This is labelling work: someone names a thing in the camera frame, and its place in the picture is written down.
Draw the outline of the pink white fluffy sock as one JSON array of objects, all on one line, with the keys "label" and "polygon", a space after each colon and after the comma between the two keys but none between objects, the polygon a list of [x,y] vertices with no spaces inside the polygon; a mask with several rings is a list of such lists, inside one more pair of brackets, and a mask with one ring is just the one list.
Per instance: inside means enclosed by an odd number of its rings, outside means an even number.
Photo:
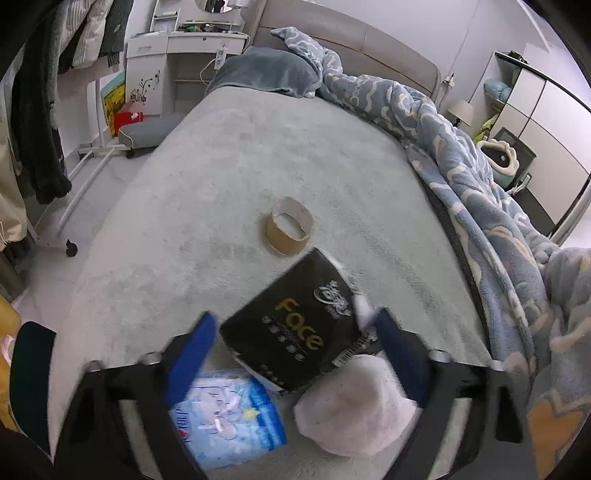
[{"label": "pink white fluffy sock", "polygon": [[322,450],[369,457],[404,437],[419,412],[386,359],[356,355],[301,395],[294,419]]}]

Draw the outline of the round vanity mirror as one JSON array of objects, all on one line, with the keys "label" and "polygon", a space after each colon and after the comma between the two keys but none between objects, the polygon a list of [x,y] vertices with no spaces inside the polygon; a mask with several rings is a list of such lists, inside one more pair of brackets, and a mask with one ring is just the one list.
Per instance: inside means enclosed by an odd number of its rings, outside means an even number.
[{"label": "round vanity mirror", "polygon": [[204,12],[223,14],[249,6],[249,0],[195,0],[197,7]]}]

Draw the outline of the grey floor cushion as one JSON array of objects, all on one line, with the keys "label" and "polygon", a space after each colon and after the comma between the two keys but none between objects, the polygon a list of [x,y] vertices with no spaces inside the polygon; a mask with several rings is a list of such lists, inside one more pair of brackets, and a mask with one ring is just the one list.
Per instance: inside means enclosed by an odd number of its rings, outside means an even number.
[{"label": "grey floor cushion", "polygon": [[175,113],[120,127],[118,140],[127,147],[126,157],[133,158],[138,151],[159,146],[184,118],[185,114]]}]

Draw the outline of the beige upholstered headboard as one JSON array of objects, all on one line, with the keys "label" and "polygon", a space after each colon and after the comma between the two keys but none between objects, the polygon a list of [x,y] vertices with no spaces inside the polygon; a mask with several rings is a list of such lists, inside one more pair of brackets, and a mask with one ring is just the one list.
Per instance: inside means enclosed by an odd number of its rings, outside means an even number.
[{"label": "beige upholstered headboard", "polygon": [[283,49],[270,31],[294,26],[338,53],[348,75],[396,80],[434,98],[440,85],[438,67],[387,33],[341,12],[308,1],[252,1],[242,13],[253,46]]}]

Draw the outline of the black hanging garment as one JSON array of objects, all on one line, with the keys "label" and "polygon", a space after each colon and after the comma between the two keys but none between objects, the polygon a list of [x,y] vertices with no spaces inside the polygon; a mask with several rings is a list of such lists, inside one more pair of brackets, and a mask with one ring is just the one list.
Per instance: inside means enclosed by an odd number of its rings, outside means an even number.
[{"label": "black hanging garment", "polygon": [[11,90],[10,133],[16,160],[40,204],[71,190],[55,112],[61,34],[68,3],[56,2],[24,46]]}]

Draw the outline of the dark teal trash bin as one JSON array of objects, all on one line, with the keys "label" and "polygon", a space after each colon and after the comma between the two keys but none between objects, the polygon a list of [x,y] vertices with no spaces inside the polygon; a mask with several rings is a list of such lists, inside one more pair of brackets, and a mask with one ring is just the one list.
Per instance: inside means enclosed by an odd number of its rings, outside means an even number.
[{"label": "dark teal trash bin", "polygon": [[48,392],[56,332],[34,321],[24,323],[14,343],[10,373],[10,407],[15,423],[50,455]]}]

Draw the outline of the cream plush pet bed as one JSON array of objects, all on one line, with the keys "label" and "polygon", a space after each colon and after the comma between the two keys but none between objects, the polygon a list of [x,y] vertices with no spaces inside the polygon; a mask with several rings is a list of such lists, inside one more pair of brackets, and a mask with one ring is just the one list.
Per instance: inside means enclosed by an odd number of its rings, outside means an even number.
[{"label": "cream plush pet bed", "polygon": [[476,147],[483,152],[493,169],[494,180],[505,190],[517,176],[520,163],[516,150],[506,141],[502,140],[481,140]]}]

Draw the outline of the white wardrobe with black trim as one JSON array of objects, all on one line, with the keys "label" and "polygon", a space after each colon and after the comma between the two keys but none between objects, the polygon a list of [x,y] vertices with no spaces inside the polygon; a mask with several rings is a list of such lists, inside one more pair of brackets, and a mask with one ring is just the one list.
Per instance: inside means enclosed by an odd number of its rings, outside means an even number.
[{"label": "white wardrobe with black trim", "polygon": [[563,244],[590,205],[590,108],[501,52],[492,55],[471,101],[499,111],[491,135],[513,146],[521,168],[508,190],[537,230]]}]

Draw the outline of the bed with grey cover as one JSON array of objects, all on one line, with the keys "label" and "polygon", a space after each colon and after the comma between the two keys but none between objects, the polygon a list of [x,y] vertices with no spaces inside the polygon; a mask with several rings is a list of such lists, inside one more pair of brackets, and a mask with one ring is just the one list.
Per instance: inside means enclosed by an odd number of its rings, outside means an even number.
[{"label": "bed with grey cover", "polygon": [[370,303],[462,363],[489,352],[451,223],[392,135],[320,98],[224,87],[149,156],[94,237],[57,334],[49,431],[85,365],[136,362],[226,320],[294,264],[266,238],[284,197],[314,218],[310,246]]}]

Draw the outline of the white dressing table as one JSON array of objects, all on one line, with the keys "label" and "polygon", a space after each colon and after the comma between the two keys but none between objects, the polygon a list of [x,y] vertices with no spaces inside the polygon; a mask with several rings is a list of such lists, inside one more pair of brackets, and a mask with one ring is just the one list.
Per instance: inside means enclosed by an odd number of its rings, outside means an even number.
[{"label": "white dressing table", "polygon": [[188,113],[204,97],[226,58],[242,54],[242,9],[201,11],[195,1],[150,1],[145,28],[129,34],[125,50],[126,102],[147,118]]}]

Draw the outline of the grey blue pillow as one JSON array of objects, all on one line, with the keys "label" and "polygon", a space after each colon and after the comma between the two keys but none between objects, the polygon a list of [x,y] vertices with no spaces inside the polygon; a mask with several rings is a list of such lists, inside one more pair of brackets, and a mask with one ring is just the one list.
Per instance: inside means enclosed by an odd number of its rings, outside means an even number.
[{"label": "grey blue pillow", "polygon": [[239,87],[293,98],[312,98],[321,84],[317,71],[296,54],[270,47],[249,47],[242,55],[224,62],[205,94],[222,87]]}]

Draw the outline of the blue white wipes pack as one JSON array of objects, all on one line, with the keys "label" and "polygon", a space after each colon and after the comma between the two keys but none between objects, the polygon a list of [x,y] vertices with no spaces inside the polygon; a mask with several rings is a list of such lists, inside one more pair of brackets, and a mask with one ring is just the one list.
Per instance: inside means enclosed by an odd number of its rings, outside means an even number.
[{"label": "blue white wipes pack", "polygon": [[287,444],[269,393],[245,370],[213,371],[195,378],[169,415],[204,471],[240,465]]}]

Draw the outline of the cardboard tape roll core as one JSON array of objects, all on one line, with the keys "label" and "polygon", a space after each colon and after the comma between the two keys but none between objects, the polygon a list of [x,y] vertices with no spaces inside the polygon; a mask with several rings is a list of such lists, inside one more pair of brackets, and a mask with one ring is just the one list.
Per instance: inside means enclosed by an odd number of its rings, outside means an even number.
[{"label": "cardboard tape roll core", "polygon": [[280,254],[293,256],[307,246],[312,229],[314,218],[307,206],[287,196],[274,204],[267,217],[266,239]]}]

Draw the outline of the blue cloud pattern blanket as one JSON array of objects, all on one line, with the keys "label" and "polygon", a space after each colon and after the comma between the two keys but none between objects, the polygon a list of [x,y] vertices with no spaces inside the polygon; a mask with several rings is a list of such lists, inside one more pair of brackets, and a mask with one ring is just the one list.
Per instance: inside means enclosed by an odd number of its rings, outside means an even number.
[{"label": "blue cloud pattern blanket", "polygon": [[492,355],[527,410],[537,474],[586,479],[590,449],[590,253],[538,232],[495,183],[485,155],[422,92],[348,75],[339,55],[293,26],[273,29],[311,64],[320,95],[394,135],[443,203],[476,282]]}]

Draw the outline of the white bedside lamp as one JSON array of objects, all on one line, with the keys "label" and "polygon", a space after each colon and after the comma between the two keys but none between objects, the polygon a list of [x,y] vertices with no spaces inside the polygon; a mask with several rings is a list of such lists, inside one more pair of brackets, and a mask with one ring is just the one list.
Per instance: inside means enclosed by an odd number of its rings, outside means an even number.
[{"label": "white bedside lamp", "polygon": [[474,113],[474,106],[462,99],[455,101],[447,109],[447,117],[457,128],[462,125],[471,127],[474,119]]}]

